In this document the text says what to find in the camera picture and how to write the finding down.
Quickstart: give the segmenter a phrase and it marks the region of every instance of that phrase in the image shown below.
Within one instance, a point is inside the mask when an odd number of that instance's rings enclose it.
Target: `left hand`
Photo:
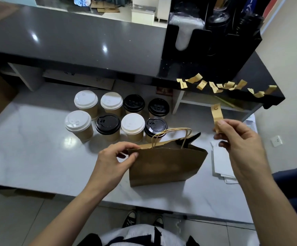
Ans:
[[[124,159],[126,156],[121,154],[121,152],[128,154],[127,149],[139,148],[140,147],[134,143],[118,142],[116,144],[111,144],[108,148],[100,151],[93,173],[91,174],[84,191],[88,191],[89,193],[99,191],[106,196],[120,183],[125,172],[135,162],[138,153],[132,153],[129,155],[128,159],[121,163],[118,161],[117,157]]]

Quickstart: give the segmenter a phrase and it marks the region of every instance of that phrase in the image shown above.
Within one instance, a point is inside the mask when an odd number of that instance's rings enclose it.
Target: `hand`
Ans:
[[[84,189],[89,193],[99,191],[106,196],[120,183],[125,172],[131,167],[138,157],[138,153],[132,153],[129,158],[123,162],[119,162],[117,157],[125,158],[121,154],[128,154],[127,149],[139,149],[137,144],[130,142],[118,142],[111,144],[108,148],[103,149],[98,153],[96,165],[89,181]]]
[[[217,126],[223,133],[214,135],[214,139],[227,141],[221,141],[219,146],[227,149],[239,182],[261,176],[272,178],[265,149],[256,132],[237,120],[219,120]]]

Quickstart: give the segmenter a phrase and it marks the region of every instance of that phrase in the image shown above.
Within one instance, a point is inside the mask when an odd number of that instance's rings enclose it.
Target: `small white container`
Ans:
[[[145,120],[137,113],[125,115],[121,121],[121,128],[130,141],[140,142],[144,135]]]
[[[97,95],[89,90],[79,91],[74,98],[75,106],[80,110],[87,112],[91,116],[91,119],[95,119],[98,116],[97,103]]]
[[[85,111],[73,111],[64,120],[65,128],[81,141],[88,141],[94,134],[91,117]]]
[[[123,99],[116,92],[108,92],[101,98],[101,106],[105,109],[106,113],[112,113],[121,117],[122,115]]]

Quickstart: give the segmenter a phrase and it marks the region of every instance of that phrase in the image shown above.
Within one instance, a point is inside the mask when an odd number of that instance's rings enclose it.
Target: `black lid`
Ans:
[[[103,135],[114,134],[120,129],[121,122],[117,115],[107,113],[97,119],[97,132]]]
[[[129,112],[139,112],[145,107],[145,101],[140,95],[132,94],[123,100],[123,107]]]
[[[160,117],[154,117],[147,120],[144,131],[150,137],[168,129],[166,121]]]
[[[155,98],[148,104],[148,111],[154,116],[166,116],[170,107],[166,100]]]

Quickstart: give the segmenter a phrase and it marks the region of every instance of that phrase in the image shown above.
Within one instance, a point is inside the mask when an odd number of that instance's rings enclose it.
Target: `black sneaker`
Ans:
[[[155,226],[155,227],[160,227],[160,228],[163,228],[163,227],[164,227],[164,225],[163,225],[163,219],[162,219],[161,216],[158,217],[158,218],[155,220],[155,222],[153,223],[153,226]]]
[[[125,228],[125,227],[129,227],[129,226],[132,226],[132,225],[135,225],[136,224],[136,212],[134,211],[131,211],[128,216],[126,217],[126,220],[124,221],[123,223],[123,226],[122,228]]]

